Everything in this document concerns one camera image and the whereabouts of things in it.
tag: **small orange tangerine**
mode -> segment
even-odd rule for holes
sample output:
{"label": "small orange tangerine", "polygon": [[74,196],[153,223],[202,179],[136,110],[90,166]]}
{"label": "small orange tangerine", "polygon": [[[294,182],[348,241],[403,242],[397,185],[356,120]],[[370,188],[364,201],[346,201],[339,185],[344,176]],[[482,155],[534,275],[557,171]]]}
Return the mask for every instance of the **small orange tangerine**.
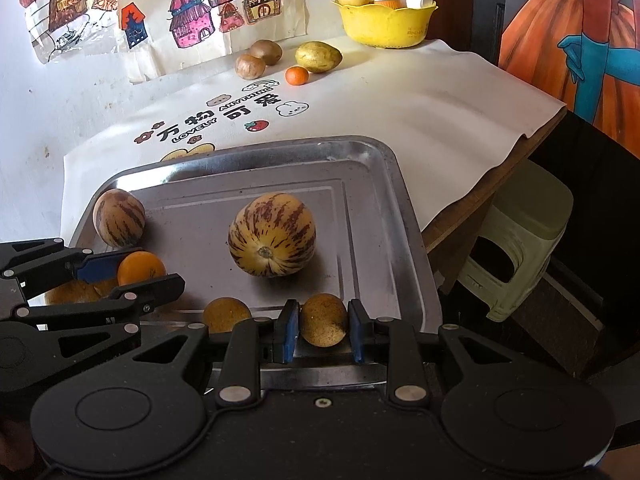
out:
{"label": "small orange tangerine", "polygon": [[147,251],[131,253],[118,266],[118,285],[146,282],[153,278],[160,278],[166,274],[164,264],[155,254]]}
{"label": "small orange tangerine", "polygon": [[309,72],[302,66],[292,66],[287,68],[284,79],[292,86],[300,86],[309,81]]}

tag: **screw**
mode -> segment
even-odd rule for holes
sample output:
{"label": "screw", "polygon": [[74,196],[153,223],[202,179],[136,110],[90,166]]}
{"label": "screw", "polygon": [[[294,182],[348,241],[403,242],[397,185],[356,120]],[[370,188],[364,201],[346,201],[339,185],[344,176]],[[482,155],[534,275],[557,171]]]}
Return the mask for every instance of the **screw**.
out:
{"label": "screw", "polygon": [[427,391],[420,386],[414,384],[405,384],[396,388],[394,395],[404,402],[415,402],[416,400],[423,400],[427,396]]}
{"label": "screw", "polygon": [[314,404],[316,405],[316,408],[328,408],[333,403],[331,402],[331,399],[326,399],[325,397],[320,397],[319,399],[316,399],[314,401]]}
{"label": "screw", "polygon": [[226,402],[243,402],[251,397],[251,390],[244,386],[226,386],[218,395]]}

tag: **striped melon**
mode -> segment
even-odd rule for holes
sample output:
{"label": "striped melon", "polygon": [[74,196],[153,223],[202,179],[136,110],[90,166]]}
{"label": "striped melon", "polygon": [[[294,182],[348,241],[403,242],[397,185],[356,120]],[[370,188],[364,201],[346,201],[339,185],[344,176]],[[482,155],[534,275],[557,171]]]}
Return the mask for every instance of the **striped melon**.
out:
{"label": "striped melon", "polygon": [[95,203],[94,227],[108,246],[133,247],[145,228],[145,208],[131,193],[110,189]]}
{"label": "striped melon", "polygon": [[308,207],[286,193],[267,193],[245,206],[229,227],[229,251],[252,276],[287,276],[314,255],[316,224]]}

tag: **purple house drawing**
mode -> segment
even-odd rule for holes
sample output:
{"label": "purple house drawing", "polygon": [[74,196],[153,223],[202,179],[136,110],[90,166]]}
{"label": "purple house drawing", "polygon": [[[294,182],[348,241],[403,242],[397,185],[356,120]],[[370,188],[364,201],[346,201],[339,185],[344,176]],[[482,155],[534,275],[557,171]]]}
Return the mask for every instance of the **purple house drawing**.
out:
{"label": "purple house drawing", "polygon": [[206,40],[216,30],[211,21],[211,7],[202,0],[171,0],[169,31],[179,48],[188,48]]}

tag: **yellow bowl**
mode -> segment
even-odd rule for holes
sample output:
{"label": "yellow bowl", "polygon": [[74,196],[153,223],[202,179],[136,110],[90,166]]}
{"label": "yellow bowl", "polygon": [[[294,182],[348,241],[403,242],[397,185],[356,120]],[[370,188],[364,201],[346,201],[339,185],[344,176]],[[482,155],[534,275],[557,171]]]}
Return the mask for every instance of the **yellow bowl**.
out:
{"label": "yellow bowl", "polygon": [[344,31],[352,40],[369,46],[404,48],[420,43],[427,35],[436,2],[424,9],[390,9],[377,4],[341,5]]}

